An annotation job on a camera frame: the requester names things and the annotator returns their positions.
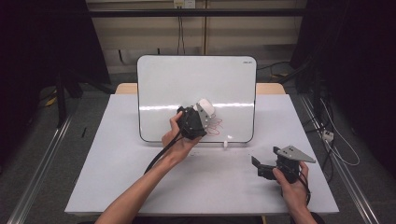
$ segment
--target whiteboard frame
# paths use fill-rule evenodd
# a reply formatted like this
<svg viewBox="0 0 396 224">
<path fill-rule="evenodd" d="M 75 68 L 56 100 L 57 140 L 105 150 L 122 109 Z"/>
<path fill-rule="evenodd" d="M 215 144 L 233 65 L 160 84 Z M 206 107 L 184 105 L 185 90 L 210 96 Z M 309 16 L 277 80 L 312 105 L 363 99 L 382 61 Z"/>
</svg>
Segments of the whiteboard frame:
<svg viewBox="0 0 396 224">
<path fill-rule="evenodd" d="M 170 130 L 168 120 L 178 107 L 206 98 L 215 107 L 215 114 L 233 122 L 227 122 L 224 129 L 221 126 L 219 135 L 204 136 L 201 145 L 249 142 L 254 136 L 256 76 L 257 62 L 250 56 L 140 57 L 137 61 L 140 138 L 147 143 L 161 143 L 162 136 Z M 155 97 L 154 92 L 162 94 Z"/>
</svg>

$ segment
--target table surface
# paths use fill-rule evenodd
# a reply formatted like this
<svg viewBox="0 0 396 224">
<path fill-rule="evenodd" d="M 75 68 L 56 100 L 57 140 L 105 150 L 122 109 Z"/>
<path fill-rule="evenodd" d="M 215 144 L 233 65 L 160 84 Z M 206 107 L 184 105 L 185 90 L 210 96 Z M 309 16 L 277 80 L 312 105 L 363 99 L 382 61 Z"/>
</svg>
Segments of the table surface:
<svg viewBox="0 0 396 224">
<path fill-rule="evenodd" d="M 117 93 L 134 93 L 128 90 L 129 85 L 121 84 L 124 90 Z M 189 157 L 150 194 L 139 215 L 246 216 L 287 213 L 287 207 L 279 196 L 279 185 L 258 177 L 250 156 L 264 164 L 274 165 L 276 155 L 272 147 L 293 145 L 314 159 L 316 157 L 283 88 L 278 84 L 258 84 L 257 89 L 268 90 L 269 87 L 278 89 L 278 94 L 257 96 L 256 137 L 252 141 L 244 147 L 228 149 L 195 147 Z M 137 127 L 137 97 L 133 94 L 112 95 L 66 213 L 81 216 L 100 214 L 143 174 L 161 148 L 145 145 L 138 136 Z M 338 212 L 318 163 L 309 163 L 308 166 L 308 179 L 313 192 L 309 208 L 319 214 Z"/>
</svg>

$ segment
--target gray floor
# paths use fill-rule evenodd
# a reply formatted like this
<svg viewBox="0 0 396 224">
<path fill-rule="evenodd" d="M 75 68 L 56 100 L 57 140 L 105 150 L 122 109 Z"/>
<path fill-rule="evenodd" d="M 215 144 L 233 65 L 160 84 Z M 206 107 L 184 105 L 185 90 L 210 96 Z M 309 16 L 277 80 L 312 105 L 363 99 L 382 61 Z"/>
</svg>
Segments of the gray floor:
<svg viewBox="0 0 396 224">
<path fill-rule="evenodd" d="M 274 67 L 273 72 L 288 73 L 289 70 L 282 68 L 280 71 L 277 67 Z M 113 85 L 111 87 L 114 88 L 121 82 L 134 82 L 135 76 L 131 74 L 112 75 L 112 80 Z M 258 80 L 260 82 L 270 80 L 269 69 L 260 70 Z M 290 95 L 300 120 L 302 122 L 309 120 L 300 95 L 296 93 L 293 85 L 293 81 L 285 84 L 285 90 Z M 27 214 L 25 223 L 78 223 L 85 220 L 94 220 L 94 217 L 75 217 L 64 212 L 109 97 L 86 85 L 83 85 L 83 89 L 84 95 L 81 99 L 67 99 L 69 105 L 77 102 L 78 109 L 41 189 L 35 196 L 35 201 Z M 342 110 L 336 106 L 336 102 L 333 102 L 332 106 L 335 112 L 334 122 L 337 129 L 361 157 L 361 164 L 349 167 L 350 172 L 361 186 L 381 223 L 396 223 L 396 217 L 393 215 L 393 212 L 396 211 L 396 180 L 374 159 L 364 141 L 351 131 L 347 119 L 343 116 Z M 7 223 L 54 135 L 56 124 L 56 105 L 39 107 L 29 127 L 28 134 L 21 141 L 16 153 L 3 167 L 4 172 L 0 175 L 0 223 Z M 311 130 L 313 126 L 310 124 L 305 128 Z M 318 134 L 308 133 L 307 136 L 318 161 L 322 163 L 325 151 Z M 354 161 L 355 156 L 340 137 L 336 135 L 335 139 L 336 146 L 344 158 L 348 161 Z M 329 172 L 330 164 L 325 169 L 326 174 Z M 364 223 L 354 201 L 347 192 L 344 182 L 335 170 L 334 177 L 329 185 L 340 208 L 340 213 L 323 217 L 327 223 Z M 268 223 L 289 223 L 288 219 L 287 216 L 267 217 Z"/>
</svg>

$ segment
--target cable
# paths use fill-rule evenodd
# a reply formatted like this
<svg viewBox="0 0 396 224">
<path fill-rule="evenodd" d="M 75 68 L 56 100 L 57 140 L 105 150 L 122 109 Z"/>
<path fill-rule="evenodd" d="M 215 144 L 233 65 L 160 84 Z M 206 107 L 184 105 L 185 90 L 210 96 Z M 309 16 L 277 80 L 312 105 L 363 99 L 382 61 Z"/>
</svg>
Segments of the cable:
<svg viewBox="0 0 396 224">
<path fill-rule="evenodd" d="M 321 165 L 320 168 L 324 172 L 324 167 L 326 166 L 327 161 L 330 162 L 330 165 L 332 166 L 332 172 L 330 174 L 329 179 L 327 180 L 327 183 L 330 183 L 332 181 L 332 177 L 333 177 L 333 174 L 334 174 L 334 167 L 333 167 L 333 164 L 332 164 L 332 160 L 329 160 L 330 155 L 332 154 L 332 151 L 331 150 L 327 150 L 326 145 L 324 144 L 324 141 L 321 141 L 321 143 L 322 143 L 324 149 L 326 150 L 326 158 L 325 158 L 325 160 L 324 160 L 324 162 L 323 162 L 323 164 Z"/>
<path fill-rule="evenodd" d="M 278 62 L 278 63 L 273 63 L 273 64 L 270 64 L 270 65 L 267 65 L 267 66 L 258 68 L 257 70 L 262 70 L 262 69 L 265 69 L 265 68 L 269 68 L 269 67 L 271 67 L 271 66 L 274 66 L 274 65 L 277 65 L 277 64 L 280 64 L 280 63 L 290 63 L 290 62 Z"/>
<path fill-rule="evenodd" d="M 329 108 L 332 108 L 331 105 L 330 105 L 330 99 L 326 100 L 326 102 L 328 102 L 328 103 L 327 103 L 326 105 L 324 105 L 324 106 L 325 106 L 325 107 L 327 106 L 327 107 L 329 107 Z M 331 116 L 328 117 L 329 119 L 327 119 L 327 120 L 325 121 L 324 124 L 319 123 L 319 124 L 318 124 L 318 126 L 319 126 L 318 128 L 313 129 L 313 130 L 309 130 L 309 131 L 305 131 L 305 133 L 312 133 L 312 132 L 317 132 L 317 131 L 322 132 L 322 130 L 323 130 L 324 128 L 326 128 L 326 127 L 330 124 L 330 119 L 333 120 L 332 117 L 333 117 L 333 112 L 331 113 Z M 324 118 L 322 118 L 322 111 L 320 111 L 320 118 L 318 118 L 318 117 L 313 117 L 311 120 L 313 120 L 313 119 L 319 119 L 320 121 L 324 120 Z M 311 121 L 311 120 L 308 120 L 308 121 L 305 121 L 304 123 L 302 123 L 303 127 L 304 127 L 305 125 L 307 125 L 307 124 L 309 123 L 309 121 Z"/>
<path fill-rule="evenodd" d="M 332 123 L 332 126 L 334 127 L 335 131 L 336 131 L 336 132 L 340 135 L 340 137 L 346 142 L 346 144 L 350 147 L 350 149 L 352 149 L 352 151 L 353 151 L 353 153 L 356 155 L 356 158 L 358 159 L 358 161 L 357 161 L 356 163 L 351 163 L 351 162 L 345 161 L 345 160 L 341 157 L 340 154 L 338 154 L 336 151 L 334 151 L 334 149 L 332 149 L 333 147 L 334 147 L 335 149 L 337 149 L 335 146 L 333 146 L 333 147 L 330 146 L 330 144 L 329 144 L 329 142 L 328 142 L 327 140 L 323 140 L 323 141 L 325 141 L 325 142 L 329 145 L 329 148 L 330 148 L 330 150 L 332 151 L 332 153 L 334 153 L 334 155 L 335 155 L 336 157 L 338 157 L 338 159 L 340 159 L 343 163 L 348 164 L 348 165 L 351 165 L 351 166 L 359 165 L 359 164 L 361 163 L 361 158 L 359 157 L 358 153 L 357 153 L 357 152 L 355 151 L 355 149 L 348 143 L 348 141 L 344 138 L 344 136 L 341 135 L 340 132 L 338 132 L 337 128 L 335 127 L 334 123 L 332 122 L 331 115 L 330 115 L 328 109 L 326 108 L 326 106 L 324 107 L 324 109 L 326 110 L 326 113 L 327 113 L 327 115 L 329 116 L 329 121 Z"/>
<path fill-rule="evenodd" d="M 183 126 L 178 130 L 176 136 L 168 143 L 168 145 L 166 145 L 163 150 L 160 151 L 160 153 L 157 154 L 157 156 L 154 157 L 154 159 L 152 159 L 151 163 L 148 165 L 148 168 L 146 169 L 145 173 L 147 173 L 157 162 L 157 160 L 160 159 L 160 157 L 169 149 L 171 148 L 178 140 L 183 139 L 184 137 L 180 137 L 179 139 L 178 136 L 181 134 L 181 131 L 184 129 L 185 124 L 187 123 L 187 119 L 189 118 L 189 114 L 186 114 L 186 122 L 183 123 Z"/>
<path fill-rule="evenodd" d="M 177 55 L 178 55 L 178 49 L 180 49 L 180 32 L 181 32 L 180 17 L 177 17 L 177 22 L 178 22 L 178 41 L 177 41 Z"/>
<path fill-rule="evenodd" d="M 294 3 L 294 9 L 296 9 L 296 8 L 297 8 L 297 1 L 298 1 L 298 0 L 295 0 L 295 3 Z M 296 32 L 296 36 L 297 36 L 297 38 L 298 38 L 298 36 L 299 36 L 299 32 L 297 31 L 296 17 L 294 17 L 294 31 Z"/>
<path fill-rule="evenodd" d="M 299 175 L 295 174 L 290 168 L 289 166 L 285 165 L 283 162 L 279 161 L 279 163 L 283 166 L 286 167 L 286 169 L 289 170 L 289 172 L 291 172 L 294 176 L 297 177 L 297 179 L 303 184 L 305 190 L 306 190 L 306 204 L 309 204 L 309 202 L 311 201 L 311 190 L 309 190 L 308 187 L 308 179 L 306 178 L 306 176 L 299 171 L 299 173 L 303 176 L 303 178 L 305 179 L 305 181 L 303 181 Z"/>
<path fill-rule="evenodd" d="M 148 168 L 146 169 L 145 173 L 147 173 L 153 166 L 154 164 L 157 162 L 157 160 L 160 159 L 160 157 L 169 149 L 171 148 L 176 141 L 180 140 L 178 138 L 178 136 L 181 134 L 181 130 L 178 131 L 177 135 L 168 143 L 168 145 L 166 145 L 166 147 L 163 148 L 163 150 L 160 151 L 160 153 L 157 154 L 157 156 L 154 157 L 154 159 L 152 159 L 151 163 L 148 165 Z"/>
<path fill-rule="evenodd" d="M 272 81 L 272 77 L 273 77 L 272 66 L 273 65 L 270 66 L 270 79 L 268 80 L 268 83 Z"/>
<path fill-rule="evenodd" d="M 122 59 L 122 54 L 120 49 L 119 49 L 119 58 L 121 63 L 125 63 L 124 60 Z"/>
<path fill-rule="evenodd" d="M 183 54 L 186 54 L 186 49 L 184 48 L 183 18 L 181 17 L 180 17 L 180 27 L 181 27 L 181 43 L 183 44 Z"/>
</svg>

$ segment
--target aluminum rail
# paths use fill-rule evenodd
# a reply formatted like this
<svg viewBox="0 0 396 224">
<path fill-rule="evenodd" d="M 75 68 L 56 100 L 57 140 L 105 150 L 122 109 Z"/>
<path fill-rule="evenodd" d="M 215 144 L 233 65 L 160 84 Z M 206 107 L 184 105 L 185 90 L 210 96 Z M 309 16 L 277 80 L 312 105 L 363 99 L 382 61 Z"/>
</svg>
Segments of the aluminum rail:
<svg viewBox="0 0 396 224">
<path fill-rule="evenodd" d="M 313 120 L 313 124 L 315 128 L 318 129 L 320 126 L 317 119 L 315 119 L 315 115 L 311 109 L 313 108 L 311 102 L 309 101 L 308 98 L 304 98 L 304 96 L 301 96 L 301 100 L 303 102 L 306 112 L 308 113 L 309 118 Z M 322 141 L 321 134 L 319 131 L 318 131 L 318 135 L 320 141 Z M 331 147 L 329 143 L 325 142 L 325 146 L 326 146 L 326 150 L 329 152 Z M 333 150 L 339 154 L 337 148 L 333 148 Z M 350 173 L 347 165 L 342 161 L 339 161 L 338 158 L 333 153 L 331 154 L 331 160 L 334 164 L 334 167 L 337 169 L 339 175 L 341 176 L 341 179 L 343 180 L 349 195 L 351 196 L 357 209 L 361 213 L 361 217 L 363 218 L 364 222 L 366 224 L 380 223 L 380 221 L 375 215 L 373 207 L 370 205 L 370 202 L 367 200 L 366 196 L 361 190 L 361 187 L 359 187 L 359 184 L 356 182 L 352 173 Z"/>
<path fill-rule="evenodd" d="M 69 128 L 70 121 L 77 110 L 78 103 L 79 100 L 75 104 L 72 104 L 72 106 L 70 106 L 70 113 L 64 121 L 64 124 L 60 128 L 56 129 L 55 134 L 53 135 L 52 140 L 47 147 L 47 151 L 45 152 L 43 159 L 35 170 L 35 174 L 33 175 L 32 179 L 29 182 L 29 185 L 25 189 L 16 207 L 14 208 L 14 211 L 12 212 L 7 224 L 22 224 L 25 221 L 30 211 L 30 208 L 35 201 L 35 196 L 40 191 L 41 185 L 48 171 L 50 170 L 50 165 L 52 164 L 56 152 L 61 145 L 62 140 L 64 139 L 64 135 Z"/>
<path fill-rule="evenodd" d="M 55 17 L 296 17 L 296 16 L 323 16 L 333 14 L 332 9 L 306 8 L 265 8 L 265 9 L 93 9 L 80 10 L 51 10 L 38 9 L 39 16 Z"/>
</svg>

